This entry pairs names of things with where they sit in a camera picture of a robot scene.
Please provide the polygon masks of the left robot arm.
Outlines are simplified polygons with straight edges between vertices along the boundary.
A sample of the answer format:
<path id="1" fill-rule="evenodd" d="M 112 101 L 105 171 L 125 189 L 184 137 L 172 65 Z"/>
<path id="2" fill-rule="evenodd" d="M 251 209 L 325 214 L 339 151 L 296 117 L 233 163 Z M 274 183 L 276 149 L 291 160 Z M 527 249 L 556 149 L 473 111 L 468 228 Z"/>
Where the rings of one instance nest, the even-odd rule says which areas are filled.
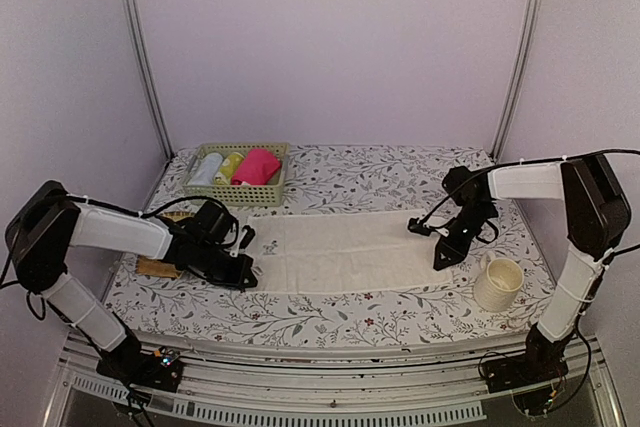
<path id="1" fill-rule="evenodd" d="M 174 266 L 214 286 L 244 291 L 258 284 L 253 260 L 244 254 L 255 235 L 219 200 L 200 197 L 191 217 L 165 216 L 168 204 L 132 211 L 70 194 L 57 181 L 45 182 L 7 225 L 6 269 L 27 293 L 62 314 L 108 357 L 128 381 L 148 373 L 148 359 L 126 325 L 110 312 L 66 265 L 75 247 L 142 256 Z"/>

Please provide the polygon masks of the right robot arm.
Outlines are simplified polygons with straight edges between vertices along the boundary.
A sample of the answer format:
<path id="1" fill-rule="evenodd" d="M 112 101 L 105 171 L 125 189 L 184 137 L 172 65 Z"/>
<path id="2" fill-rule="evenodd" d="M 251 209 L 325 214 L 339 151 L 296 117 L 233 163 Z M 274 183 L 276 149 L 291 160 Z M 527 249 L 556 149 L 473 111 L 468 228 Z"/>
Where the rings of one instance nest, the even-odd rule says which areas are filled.
<path id="1" fill-rule="evenodd" d="M 605 270 L 624 252 L 620 243 L 631 225 L 632 209 L 609 158 L 626 152 L 609 148 L 477 170 L 454 167 L 442 186 L 443 199 L 458 206 L 457 215 L 442 223 L 425 215 L 409 227 L 425 235 L 438 234 L 434 267 L 442 270 L 466 259 L 472 242 L 496 217 L 496 202 L 556 203 L 551 231 L 564 235 L 565 254 L 555 270 L 551 300 L 531 327 L 525 354 L 517 362 L 517 374 L 524 382 L 537 383 L 554 369 L 594 300 Z"/>

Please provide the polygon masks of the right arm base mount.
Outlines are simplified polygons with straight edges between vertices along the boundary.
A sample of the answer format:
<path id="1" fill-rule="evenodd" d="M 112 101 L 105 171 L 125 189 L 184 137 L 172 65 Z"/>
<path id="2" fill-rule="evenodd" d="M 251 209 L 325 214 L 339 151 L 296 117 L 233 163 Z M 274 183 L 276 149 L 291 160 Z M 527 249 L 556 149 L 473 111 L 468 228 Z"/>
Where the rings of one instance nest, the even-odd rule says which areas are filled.
<path id="1" fill-rule="evenodd" d="M 562 380 L 569 372 L 563 359 L 550 364 L 532 364 L 526 361 L 524 354 L 506 355 L 494 351 L 481 357 L 477 369 L 490 393 Z"/>

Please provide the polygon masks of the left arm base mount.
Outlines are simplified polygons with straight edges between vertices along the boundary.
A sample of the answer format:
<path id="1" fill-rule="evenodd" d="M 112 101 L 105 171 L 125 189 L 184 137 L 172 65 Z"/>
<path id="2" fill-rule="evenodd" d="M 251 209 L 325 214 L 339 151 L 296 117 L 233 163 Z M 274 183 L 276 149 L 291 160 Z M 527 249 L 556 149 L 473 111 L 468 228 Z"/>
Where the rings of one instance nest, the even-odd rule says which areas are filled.
<path id="1" fill-rule="evenodd" d="M 98 374 L 116 379 L 124 386 L 142 386 L 176 393 L 184 364 L 172 353 L 155 351 L 107 352 L 98 362 Z"/>

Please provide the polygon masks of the cream white towel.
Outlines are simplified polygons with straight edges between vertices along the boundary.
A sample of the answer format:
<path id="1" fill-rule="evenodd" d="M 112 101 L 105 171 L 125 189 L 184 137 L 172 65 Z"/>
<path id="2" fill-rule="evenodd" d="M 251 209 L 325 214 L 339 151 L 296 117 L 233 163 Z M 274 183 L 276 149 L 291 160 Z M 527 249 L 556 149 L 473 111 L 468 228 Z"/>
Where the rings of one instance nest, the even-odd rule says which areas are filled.
<path id="1" fill-rule="evenodd" d="M 412 234 L 422 210 L 252 216 L 246 253 L 257 289 L 275 294 L 370 293 L 449 284 L 434 267 L 439 236 Z"/>

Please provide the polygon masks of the pink towel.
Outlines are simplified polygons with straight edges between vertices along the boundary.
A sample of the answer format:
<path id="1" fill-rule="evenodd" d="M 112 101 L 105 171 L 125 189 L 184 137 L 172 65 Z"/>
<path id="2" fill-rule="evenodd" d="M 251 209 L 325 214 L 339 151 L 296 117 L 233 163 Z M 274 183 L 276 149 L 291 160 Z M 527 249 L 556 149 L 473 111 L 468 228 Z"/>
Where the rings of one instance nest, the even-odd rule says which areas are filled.
<path id="1" fill-rule="evenodd" d="M 281 161 L 270 151 L 255 148 L 249 151 L 232 177 L 231 184 L 261 186 L 267 185 L 280 170 Z"/>

